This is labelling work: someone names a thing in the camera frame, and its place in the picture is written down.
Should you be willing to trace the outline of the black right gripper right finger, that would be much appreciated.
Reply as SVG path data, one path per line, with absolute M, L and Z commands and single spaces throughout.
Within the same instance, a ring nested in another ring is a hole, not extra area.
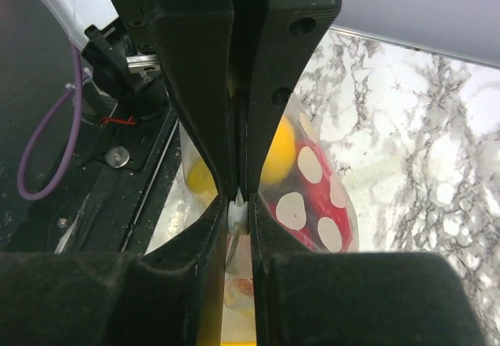
M 439 255 L 315 253 L 248 203 L 260 345 L 483 345 L 454 269 Z

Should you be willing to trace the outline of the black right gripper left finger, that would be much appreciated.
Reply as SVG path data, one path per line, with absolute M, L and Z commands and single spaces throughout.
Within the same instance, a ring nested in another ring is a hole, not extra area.
M 228 200 L 140 256 L 128 252 L 1 257 L 4 345 L 218 345 Z

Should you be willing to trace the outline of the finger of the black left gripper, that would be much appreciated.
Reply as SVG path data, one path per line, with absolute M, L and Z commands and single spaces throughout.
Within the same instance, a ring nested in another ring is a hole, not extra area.
M 264 0 L 252 64 L 245 137 L 245 193 L 257 192 L 263 163 L 305 65 L 341 10 L 341 0 Z
M 234 117 L 227 90 L 231 0 L 143 0 L 171 102 L 219 193 L 238 189 Z

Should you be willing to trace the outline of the red toy apple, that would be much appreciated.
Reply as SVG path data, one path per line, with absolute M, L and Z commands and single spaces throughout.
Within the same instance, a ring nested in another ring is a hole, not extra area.
M 274 219 L 314 252 L 359 248 L 350 199 L 318 143 L 295 142 L 297 159 L 288 177 L 266 195 Z

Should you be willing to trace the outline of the clear dotted zip top bag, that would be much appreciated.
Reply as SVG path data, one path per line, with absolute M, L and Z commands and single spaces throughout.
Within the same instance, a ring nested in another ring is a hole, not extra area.
M 192 100 L 179 117 L 197 149 L 184 179 L 211 232 L 196 266 L 198 341 L 218 341 L 222 307 L 238 301 L 261 343 L 338 344 L 327 266 L 357 248 L 357 223 L 300 104 L 283 88 L 256 113 Z

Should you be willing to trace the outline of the yellow toy mango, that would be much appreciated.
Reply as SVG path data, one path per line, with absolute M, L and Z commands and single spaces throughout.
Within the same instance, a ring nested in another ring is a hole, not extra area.
M 290 120 L 283 116 L 264 162 L 260 183 L 276 185 L 284 180 L 295 164 L 295 132 Z M 218 195 L 212 174 L 203 159 L 197 159 L 184 175 L 187 187 L 209 205 Z

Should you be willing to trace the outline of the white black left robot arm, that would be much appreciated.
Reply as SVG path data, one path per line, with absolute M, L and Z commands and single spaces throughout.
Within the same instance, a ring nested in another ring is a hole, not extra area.
M 258 190 L 270 143 L 342 0 L 41 0 L 135 117 L 171 105 L 219 193 Z

